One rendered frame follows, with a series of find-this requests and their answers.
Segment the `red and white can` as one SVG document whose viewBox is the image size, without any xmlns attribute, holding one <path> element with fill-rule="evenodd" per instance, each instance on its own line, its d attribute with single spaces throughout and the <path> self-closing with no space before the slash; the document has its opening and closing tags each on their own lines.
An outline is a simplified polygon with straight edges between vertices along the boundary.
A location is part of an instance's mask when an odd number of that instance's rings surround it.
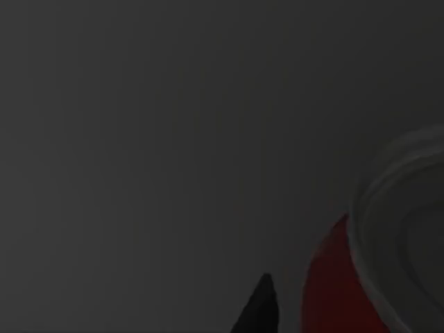
<svg viewBox="0 0 444 333">
<path fill-rule="evenodd" d="M 368 164 L 314 253 L 300 333 L 444 333 L 444 125 Z"/>
</svg>

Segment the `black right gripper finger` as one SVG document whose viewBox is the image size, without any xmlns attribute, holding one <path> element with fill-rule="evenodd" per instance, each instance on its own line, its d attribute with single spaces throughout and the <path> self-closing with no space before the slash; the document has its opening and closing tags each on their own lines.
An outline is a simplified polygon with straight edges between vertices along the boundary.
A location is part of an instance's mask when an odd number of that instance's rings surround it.
<svg viewBox="0 0 444 333">
<path fill-rule="evenodd" d="M 270 273 L 259 279 L 230 333 L 278 333 L 280 310 Z"/>
</svg>

